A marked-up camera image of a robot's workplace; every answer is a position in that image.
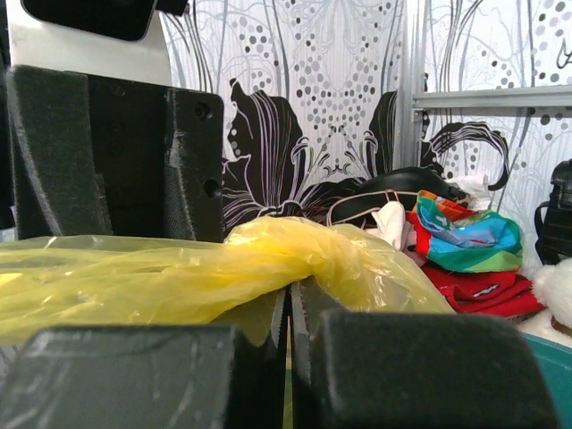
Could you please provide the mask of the teal plastic trash bin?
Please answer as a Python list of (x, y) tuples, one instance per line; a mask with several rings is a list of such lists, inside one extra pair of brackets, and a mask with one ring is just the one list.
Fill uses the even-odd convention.
[(572, 425), (571, 348), (524, 333), (559, 414), (560, 427)]

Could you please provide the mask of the black hat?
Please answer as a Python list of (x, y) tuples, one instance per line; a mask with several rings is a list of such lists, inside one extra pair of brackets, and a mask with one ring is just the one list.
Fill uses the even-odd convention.
[(353, 194), (330, 207), (326, 222), (364, 226), (373, 211), (393, 201), (400, 202), (407, 212), (412, 212), (420, 191), (428, 191), (463, 207), (467, 207), (470, 201), (466, 192), (446, 182), (437, 173), (420, 167), (405, 167), (359, 184)]

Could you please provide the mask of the white fluffy plush lamb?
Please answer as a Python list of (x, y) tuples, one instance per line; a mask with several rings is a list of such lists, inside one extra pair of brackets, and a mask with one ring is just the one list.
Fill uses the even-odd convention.
[(544, 265), (533, 278), (533, 294), (544, 310), (518, 325), (521, 332), (571, 347), (571, 259)]

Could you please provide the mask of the red garment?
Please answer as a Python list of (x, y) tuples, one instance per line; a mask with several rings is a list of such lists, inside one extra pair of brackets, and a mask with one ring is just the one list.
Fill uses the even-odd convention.
[(437, 265), (422, 270), (458, 313), (510, 318), (544, 310), (532, 282), (516, 272), (455, 273)]

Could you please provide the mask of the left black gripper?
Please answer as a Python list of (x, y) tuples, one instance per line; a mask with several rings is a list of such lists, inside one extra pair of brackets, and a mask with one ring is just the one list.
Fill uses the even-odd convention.
[(16, 235), (223, 238), (223, 101), (69, 71), (7, 72)]

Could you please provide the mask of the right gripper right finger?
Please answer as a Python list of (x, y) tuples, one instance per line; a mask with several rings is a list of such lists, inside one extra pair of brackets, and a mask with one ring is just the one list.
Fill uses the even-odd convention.
[(352, 312), (315, 280), (291, 296), (297, 428), (555, 428), (527, 340), (483, 315)]

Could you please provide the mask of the cream canvas tote bag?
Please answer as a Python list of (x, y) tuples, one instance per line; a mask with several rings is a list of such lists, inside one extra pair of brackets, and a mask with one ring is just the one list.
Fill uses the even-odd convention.
[(351, 224), (392, 245), (405, 247), (409, 227), (406, 208), (394, 189), (373, 191), (341, 198), (327, 211), (327, 226)]

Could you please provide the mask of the black leather handbag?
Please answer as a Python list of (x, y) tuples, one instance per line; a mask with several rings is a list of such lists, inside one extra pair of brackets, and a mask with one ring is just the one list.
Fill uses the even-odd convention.
[(534, 212), (535, 249), (544, 265), (571, 258), (571, 160), (555, 167), (551, 184), (550, 199)]

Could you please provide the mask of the colourful striped cloth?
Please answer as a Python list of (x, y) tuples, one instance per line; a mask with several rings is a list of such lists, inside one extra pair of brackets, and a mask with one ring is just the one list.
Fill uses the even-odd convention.
[(416, 253), (451, 272), (515, 272), (523, 263), (519, 226), (494, 211), (470, 210), (422, 190), (407, 220)]

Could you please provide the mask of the yellow plastic trash bag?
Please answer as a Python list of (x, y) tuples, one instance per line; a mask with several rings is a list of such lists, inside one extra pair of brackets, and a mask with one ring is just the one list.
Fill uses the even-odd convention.
[(1, 341), (72, 324), (206, 324), (306, 278), (344, 307), (448, 314), (414, 261), (350, 224), (260, 217), (222, 243), (80, 235), (1, 246)]

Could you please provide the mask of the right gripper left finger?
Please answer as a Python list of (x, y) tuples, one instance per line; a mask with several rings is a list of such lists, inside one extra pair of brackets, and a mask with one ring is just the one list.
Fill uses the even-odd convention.
[(285, 290), (203, 325), (57, 326), (19, 350), (4, 428), (278, 428)]

